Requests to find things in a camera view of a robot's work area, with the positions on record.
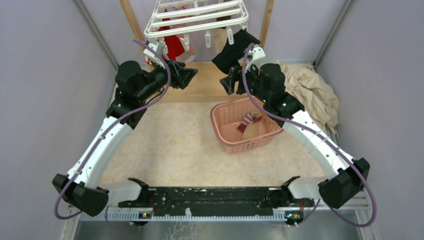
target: white drying rack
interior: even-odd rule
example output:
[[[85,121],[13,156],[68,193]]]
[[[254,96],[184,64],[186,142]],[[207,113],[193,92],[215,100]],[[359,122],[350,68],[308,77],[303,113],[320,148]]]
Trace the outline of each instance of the white drying rack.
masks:
[[[187,8],[164,12],[166,8],[178,6],[187,6]],[[160,27],[195,23],[203,20],[216,19],[226,16],[232,16],[232,19],[192,24],[190,26],[176,27],[158,31]],[[180,40],[184,48],[187,50],[189,46],[188,33],[206,31],[206,46],[210,47],[210,30],[226,28],[229,44],[233,44],[233,31],[231,26],[240,25],[242,29],[246,29],[248,19],[249,14],[246,10],[246,6],[243,0],[230,0],[226,2],[219,1],[218,3],[212,3],[211,0],[178,0],[171,2],[157,0],[153,13],[151,14],[151,18],[144,30],[144,35],[149,39],[158,39],[167,36],[184,34],[184,38],[180,38]]]

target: pink laundry basket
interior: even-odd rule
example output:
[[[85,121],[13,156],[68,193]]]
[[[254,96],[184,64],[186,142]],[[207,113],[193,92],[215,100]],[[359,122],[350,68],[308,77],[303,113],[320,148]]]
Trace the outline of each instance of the pink laundry basket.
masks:
[[[259,110],[249,98],[218,104],[210,111],[210,121],[216,138],[228,154],[238,154],[247,150],[259,148],[269,144],[283,129],[271,120],[265,113],[259,122],[259,136],[241,140],[243,133],[237,130],[242,120],[251,111]]]

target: white wall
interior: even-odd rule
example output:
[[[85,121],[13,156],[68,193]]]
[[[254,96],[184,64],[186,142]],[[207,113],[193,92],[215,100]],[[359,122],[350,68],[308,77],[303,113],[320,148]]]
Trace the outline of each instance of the white wall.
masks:
[[[152,14],[155,0],[131,0],[142,31]],[[265,51],[270,61],[314,61],[326,40],[344,0],[276,0],[266,39]],[[143,62],[133,32],[118,0],[84,0],[98,28],[119,63],[127,60]],[[249,12],[249,32],[260,38],[265,0],[244,0]],[[205,46],[204,32],[190,34],[196,61],[210,62],[214,47]]]
[[[115,70],[73,1],[0,6],[0,239],[53,240],[52,179],[97,132]]]
[[[424,1],[357,1],[319,70],[347,152],[371,164],[384,240],[423,239]]]

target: black cloth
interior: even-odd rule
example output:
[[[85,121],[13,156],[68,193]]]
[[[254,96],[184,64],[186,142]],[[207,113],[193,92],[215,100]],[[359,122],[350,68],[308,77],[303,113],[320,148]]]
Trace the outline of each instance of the black cloth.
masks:
[[[234,44],[230,45],[227,39],[222,52],[220,52],[212,59],[212,63],[214,63],[216,67],[221,70],[221,72],[227,75],[230,72],[231,67],[240,67],[239,59],[243,58],[245,55],[244,51],[247,47],[249,47],[249,44],[261,43],[261,41],[243,29],[234,34],[233,38]]]

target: beige blanket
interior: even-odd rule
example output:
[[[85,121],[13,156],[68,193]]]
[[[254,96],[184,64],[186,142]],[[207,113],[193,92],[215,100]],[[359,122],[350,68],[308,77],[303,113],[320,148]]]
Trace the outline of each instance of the beige blanket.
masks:
[[[312,119],[323,129],[327,125],[333,133],[339,123],[339,99],[331,86],[307,67],[296,64],[281,64],[285,74],[285,90],[295,96],[305,107]]]

